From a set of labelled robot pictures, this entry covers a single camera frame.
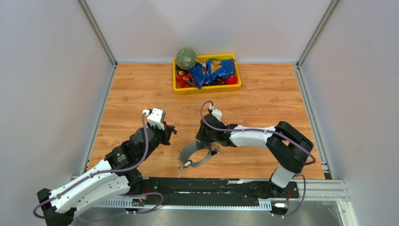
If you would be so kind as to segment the metal key holder plate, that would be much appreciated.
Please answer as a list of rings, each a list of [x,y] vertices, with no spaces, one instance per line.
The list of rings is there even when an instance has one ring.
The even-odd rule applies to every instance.
[[[188,160],[191,160],[192,164],[187,168],[197,168],[210,161],[211,158],[218,153],[223,154],[220,146],[215,144],[205,143],[198,140],[186,144],[179,151],[178,160],[180,166],[178,168],[177,177],[179,178],[181,173],[186,169],[183,167],[183,164]]]

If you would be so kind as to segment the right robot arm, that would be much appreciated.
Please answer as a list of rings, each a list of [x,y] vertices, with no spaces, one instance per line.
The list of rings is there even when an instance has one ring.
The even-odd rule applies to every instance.
[[[313,142],[286,121],[266,128],[244,127],[225,125],[209,113],[201,119],[196,139],[225,147],[267,148],[279,163],[268,184],[270,193],[277,197],[287,191],[291,178],[300,174],[304,166],[316,161],[311,154]]]

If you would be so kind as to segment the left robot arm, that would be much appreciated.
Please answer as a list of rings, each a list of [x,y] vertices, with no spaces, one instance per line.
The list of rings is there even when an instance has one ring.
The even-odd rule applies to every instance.
[[[165,121],[148,121],[91,170],[57,189],[38,191],[40,203],[33,210],[34,216],[48,226],[68,226],[86,210],[114,196],[139,197],[140,204],[148,195],[161,197],[144,185],[138,166],[159,145],[169,145],[175,133],[175,127]]]

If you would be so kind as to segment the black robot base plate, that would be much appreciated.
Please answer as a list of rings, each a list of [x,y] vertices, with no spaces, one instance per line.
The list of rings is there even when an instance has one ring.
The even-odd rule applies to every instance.
[[[144,179],[128,191],[129,195],[145,194],[147,204],[162,203],[176,206],[255,207],[259,200],[287,197],[298,198],[295,182],[286,188],[273,186],[269,181],[221,178],[156,178]]]

